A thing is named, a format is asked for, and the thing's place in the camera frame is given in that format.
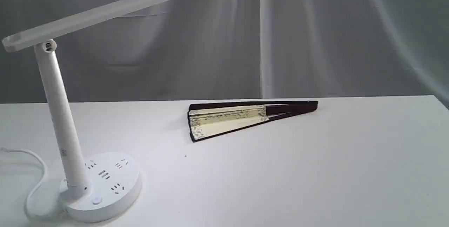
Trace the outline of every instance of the power button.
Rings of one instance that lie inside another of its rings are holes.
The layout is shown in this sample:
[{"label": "power button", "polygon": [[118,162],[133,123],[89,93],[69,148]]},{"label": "power button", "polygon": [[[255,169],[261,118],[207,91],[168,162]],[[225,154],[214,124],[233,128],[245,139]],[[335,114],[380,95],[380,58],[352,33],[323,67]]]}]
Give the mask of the power button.
[{"label": "power button", "polygon": [[101,198],[101,196],[97,196],[92,199],[92,204],[97,205],[97,204],[100,204],[102,201],[103,201],[103,198]]}]

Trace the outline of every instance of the closed folding fan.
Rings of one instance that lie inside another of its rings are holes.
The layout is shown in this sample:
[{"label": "closed folding fan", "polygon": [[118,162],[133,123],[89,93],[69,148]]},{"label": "closed folding fan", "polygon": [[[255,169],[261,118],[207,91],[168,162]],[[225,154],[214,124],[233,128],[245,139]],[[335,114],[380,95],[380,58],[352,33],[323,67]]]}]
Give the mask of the closed folding fan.
[{"label": "closed folding fan", "polygon": [[313,112],[318,101],[258,101],[191,104],[188,120],[193,142],[263,123]]}]

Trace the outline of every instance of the power cord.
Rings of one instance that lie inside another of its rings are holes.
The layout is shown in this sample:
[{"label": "power cord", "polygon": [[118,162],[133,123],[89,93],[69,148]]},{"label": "power cord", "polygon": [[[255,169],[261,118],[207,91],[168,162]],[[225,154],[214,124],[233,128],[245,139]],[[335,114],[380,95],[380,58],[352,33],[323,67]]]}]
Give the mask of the power cord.
[{"label": "power cord", "polygon": [[31,219],[39,219],[41,221],[52,221],[52,220],[56,220],[56,219],[61,218],[63,216],[63,214],[65,213],[65,211],[62,209],[62,207],[58,207],[58,208],[54,209],[53,211],[51,211],[50,213],[45,214],[45,215],[34,214],[34,213],[32,213],[30,211],[30,208],[31,208],[30,201],[31,201],[32,196],[40,188],[42,183],[47,180],[48,168],[47,168],[47,165],[45,164],[45,162],[42,160],[42,158],[39,155],[37,155],[35,152],[32,152],[30,150],[26,150],[26,149],[7,149],[7,148],[4,148],[4,147],[0,147],[0,152],[23,152],[23,153],[27,153],[27,154],[35,157],[39,161],[39,163],[42,165],[42,168],[43,168],[42,177],[36,183],[36,185],[30,190],[30,192],[28,193],[27,198],[25,199],[25,214],[27,215],[27,217],[29,217]]}]

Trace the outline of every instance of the gray curtain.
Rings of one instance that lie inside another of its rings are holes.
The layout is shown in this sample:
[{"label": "gray curtain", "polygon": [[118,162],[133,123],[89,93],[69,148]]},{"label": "gray curtain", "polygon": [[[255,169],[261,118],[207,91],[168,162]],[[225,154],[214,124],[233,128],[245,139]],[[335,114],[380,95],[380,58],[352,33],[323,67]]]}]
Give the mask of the gray curtain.
[{"label": "gray curtain", "polygon": [[[115,0],[1,0],[0,35]],[[435,94],[449,0],[173,0],[57,38],[71,102]],[[0,102],[45,102],[32,49]]]}]

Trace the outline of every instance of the table surface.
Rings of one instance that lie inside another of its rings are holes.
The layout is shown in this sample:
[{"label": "table surface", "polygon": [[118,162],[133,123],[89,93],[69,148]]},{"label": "table surface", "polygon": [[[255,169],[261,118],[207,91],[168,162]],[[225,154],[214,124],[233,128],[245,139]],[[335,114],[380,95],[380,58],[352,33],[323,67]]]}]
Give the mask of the table surface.
[{"label": "table surface", "polygon": [[[122,216],[97,224],[29,222],[40,178],[32,157],[0,155],[2,226],[449,226],[449,111],[434,96],[318,99],[316,112],[192,143],[199,101],[71,104],[83,153],[124,151],[144,187]],[[63,176],[47,104],[1,104],[0,144],[42,156]]]}]

